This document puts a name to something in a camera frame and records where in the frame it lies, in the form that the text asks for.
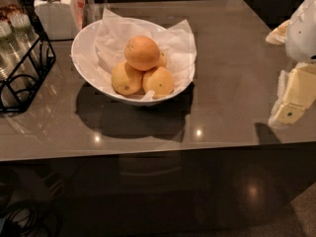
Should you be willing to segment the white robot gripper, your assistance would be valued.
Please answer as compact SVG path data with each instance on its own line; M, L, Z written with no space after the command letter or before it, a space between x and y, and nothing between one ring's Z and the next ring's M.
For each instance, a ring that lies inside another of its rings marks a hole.
M269 118L269 126L287 127L316 101L316 65L311 64L316 61L316 0L304 0L290 20L267 35L266 42L285 44L286 54L299 62L290 72L280 72Z

